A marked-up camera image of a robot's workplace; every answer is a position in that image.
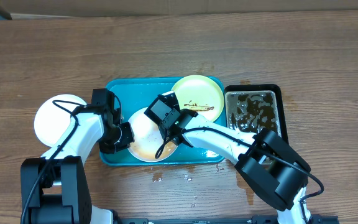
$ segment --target dark food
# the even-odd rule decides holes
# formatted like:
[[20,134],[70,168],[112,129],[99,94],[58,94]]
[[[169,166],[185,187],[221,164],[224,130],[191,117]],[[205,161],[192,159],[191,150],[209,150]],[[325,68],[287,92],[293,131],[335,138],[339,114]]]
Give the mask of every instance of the dark food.
[[231,95],[228,100],[233,106],[237,102],[237,111],[232,110],[230,127],[253,133],[268,128],[277,133],[273,97],[273,93]]

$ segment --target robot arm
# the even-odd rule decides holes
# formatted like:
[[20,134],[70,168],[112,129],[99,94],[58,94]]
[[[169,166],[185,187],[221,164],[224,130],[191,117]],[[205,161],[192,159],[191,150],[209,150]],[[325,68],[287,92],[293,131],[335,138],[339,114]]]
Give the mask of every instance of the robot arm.
[[306,161],[273,131],[263,129],[259,134],[242,133],[214,124],[194,111],[180,110],[172,91],[159,95],[145,115],[158,125],[163,139],[208,149],[229,159],[251,189],[277,209],[279,223],[306,223],[309,220],[310,212],[306,204],[300,202],[305,196],[308,176],[278,161],[267,170],[261,165],[266,154],[275,154],[306,172],[311,170]]
[[[106,89],[94,90],[92,103],[72,112],[70,125],[58,142],[41,158],[23,162],[22,223],[117,223],[112,211],[92,206],[83,164],[96,142],[102,152],[112,154],[134,141],[130,124],[121,124],[120,117],[121,109],[114,109],[114,94]],[[66,139],[62,150],[52,157]],[[50,167],[41,174],[46,161],[50,161]],[[39,175],[42,180],[37,183]],[[53,185],[62,185],[62,194],[44,195],[42,189]],[[36,189],[30,194],[33,186]]]
[[[113,111],[114,95],[107,90],[94,90],[92,104],[74,110],[79,126],[53,165],[37,186],[23,223],[100,223],[117,222],[115,214],[91,205],[83,164],[96,142],[104,153],[115,153],[134,141],[129,123],[121,124]],[[278,210],[278,222],[307,223],[310,212],[300,203],[305,196],[307,176],[276,161],[265,170],[266,158],[261,151],[275,153],[289,163],[310,172],[308,164],[280,137],[271,131],[242,133],[208,121],[194,111],[180,110],[173,92],[159,95],[145,114],[154,121],[163,139],[211,150],[229,159],[252,190]],[[21,167],[22,204],[46,159],[57,150],[74,128],[75,120],[61,139],[42,158],[26,159]],[[42,188],[62,185],[61,195],[44,195]]]

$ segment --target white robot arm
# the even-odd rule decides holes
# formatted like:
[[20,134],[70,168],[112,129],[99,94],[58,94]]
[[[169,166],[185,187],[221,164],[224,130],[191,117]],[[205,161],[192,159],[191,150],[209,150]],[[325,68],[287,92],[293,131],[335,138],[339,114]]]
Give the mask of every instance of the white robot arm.
[[[306,209],[306,204],[301,203],[301,198],[305,196],[306,187],[305,185],[301,185],[301,183],[307,180],[307,176],[302,175],[297,170],[292,169],[291,167],[282,166],[282,164],[275,164],[273,169],[276,169],[276,173],[284,174],[288,177],[269,177],[268,174],[264,173],[262,170],[264,168],[259,168],[258,166],[265,160],[265,154],[258,154],[258,151],[254,149],[257,143],[263,142],[268,145],[268,147],[274,148],[274,146],[270,146],[269,144],[277,143],[275,136],[269,135],[266,133],[264,138],[257,139],[255,138],[255,133],[242,133],[240,131],[235,131],[217,124],[214,124],[208,121],[205,117],[199,114],[188,113],[189,111],[185,111],[184,113],[180,112],[180,110],[176,110],[175,108],[177,104],[171,104],[170,101],[165,101],[164,99],[170,99],[170,97],[175,96],[174,93],[166,93],[164,95],[158,96],[151,106],[146,110],[145,114],[155,123],[158,124],[160,128],[160,132],[163,135],[163,139],[172,140],[176,144],[187,144],[191,147],[200,147],[204,149],[208,149],[213,151],[226,159],[230,160],[234,165],[236,165],[236,169],[241,173],[243,178],[250,184],[251,188],[257,189],[257,191],[261,187],[261,183],[265,180],[257,180],[255,175],[265,175],[266,181],[270,181],[271,183],[277,184],[275,187],[278,189],[278,192],[285,192],[288,195],[286,198],[290,198],[290,202],[285,201],[286,203],[276,203],[281,196],[274,196],[271,199],[269,194],[258,194],[262,200],[265,200],[269,205],[279,208],[278,211],[278,222],[279,224],[294,224],[294,223],[308,223],[310,219],[310,212]],[[108,118],[102,112],[95,112],[92,106],[87,106],[86,110],[77,111],[76,117],[78,118],[78,127],[71,138],[64,145],[62,150],[54,157],[53,160],[57,161],[56,164],[64,164],[65,160],[68,158],[81,158],[80,165],[77,164],[77,176],[76,181],[78,183],[77,188],[79,188],[80,184],[86,185],[86,190],[88,190],[88,186],[86,184],[85,173],[83,172],[82,165],[85,163],[88,158],[93,146],[96,142],[99,141],[99,145],[101,150],[106,150],[106,147],[112,148],[113,152],[117,151],[116,143],[121,144],[121,148],[125,148],[129,142],[134,140],[133,136],[131,136],[131,128],[126,126],[116,126],[114,125],[113,118]],[[45,164],[45,160],[50,159],[52,154],[58,149],[59,145],[69,136],[73,128],[75,127],[76,121],[74,117],[71,117],[71,123],[68,129],[64,132],[63,136],[59,139],[59,141],[54,145],[50,150],[42,155],[42,158],[36,160],[36,163],[39,167]],[[297,163],[302,164],[304,161],[296,161],[293,162],[298,166]],[[29,195],[29,183],[34,183],[33,179],[30,178],[29,174],[31,172],[35,172],[34,170],[39,170],[39,167],[36,169],[31,166],[34,166],[34,162],[29,159],[26,160],[22,165],[22,201],[23,205]],[[62,178],[53,179],[53,185],[63,185],[64,189],[64,180],[63,180],[63,166],[62,166]],[[79,177],[83,175],[84,180],[80,180]],[[44,195],[37,195],[33,203],[30,203],[30,208],[23,208],[24,211],[27,209],[32,209],[31,217],[25,215],[25,220],[22,223],[48,223],[50,220],[50,216],[48,213],[51,212],[51,205],[42,205],[41,202],[46,202],[48,200],[41,200],[37,198],[42,198]],[[75,202],[80,204],[80,197],[75,197]],[[53,208],[62,209],[65,206],[55,205],[53,204]],[[117,220],[114,218],[114,213],[110,210],[104,210],[97,208],[95,206],[89,207],[88,214],[90,213],[90,218],[88,223],[92,224],[115,224]],[[70,221],[68,223],[77,223],[75,220]]]

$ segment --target black tray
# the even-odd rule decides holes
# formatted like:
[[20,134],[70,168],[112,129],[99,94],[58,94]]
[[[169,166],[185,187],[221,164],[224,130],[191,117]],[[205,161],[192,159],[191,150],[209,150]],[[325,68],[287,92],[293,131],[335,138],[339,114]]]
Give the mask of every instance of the black tray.
[[283,99],[281,95],[281,89],[278,85],[275,84],[262,84],[262,85],[230,85],[225,87],[224,89],[224,96],[226,97],[227,92],[236,92],[236,91],[272,91],[275,93],[276,97],[276,104],[277,104],[277,113],[278,119],[280,123],[280,131],[281,131],[281,138],[287,143],[288,142],[288,134],[287,134],[287,126],[285,124],[285,116],[284,116],[284,106],[283,106]]

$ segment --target black container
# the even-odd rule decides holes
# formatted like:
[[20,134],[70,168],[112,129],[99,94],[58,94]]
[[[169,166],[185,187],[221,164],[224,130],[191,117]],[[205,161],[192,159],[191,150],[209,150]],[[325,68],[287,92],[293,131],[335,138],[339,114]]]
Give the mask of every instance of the black container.
[[[243,92],[243,91],[272,91],[275,95],[275,102],[276,102],[276,106],[277,106],[277,116],[278,116],[278,123],[280,124],[280,136],[281,138],[287,142],[288,142],[288,134],[287,134],[287,127],[285,124],[285,116],[284,116],[284,107],[283,107],[283,100],[282,100],[282,94],[281,94],[281,90],[280,87],[278,87],[277,85],[274,84],[262,84],[262,85],[231,85],[231,86],[227,86],[224,89],[224,99],[225,99],[225,106],[227,104],[226,102],[226,94],[228,93],[239,93],[239,92]],[[227,126],[229,126],[229,124],[231,124],[231,120],[228,119],[229,115],[233,113],[232,108],[229,108],[228,106],[226,106],[226,121],[227,121]]]

